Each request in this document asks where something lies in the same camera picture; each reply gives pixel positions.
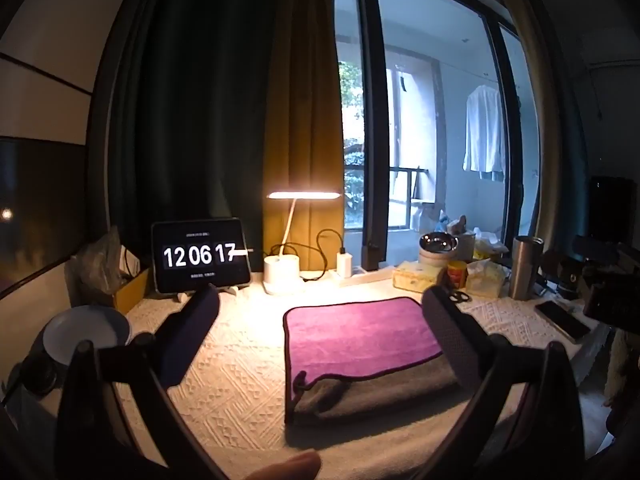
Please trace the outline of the operator thumb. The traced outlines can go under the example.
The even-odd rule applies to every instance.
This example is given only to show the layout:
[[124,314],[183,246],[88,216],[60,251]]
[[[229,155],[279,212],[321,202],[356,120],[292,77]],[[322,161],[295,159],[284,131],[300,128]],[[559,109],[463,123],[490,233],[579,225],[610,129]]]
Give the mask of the operator thumb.
[[321,465],[319,453],[309,450],[282,463],[256,470],[249,474],[246,480],[314,480]]

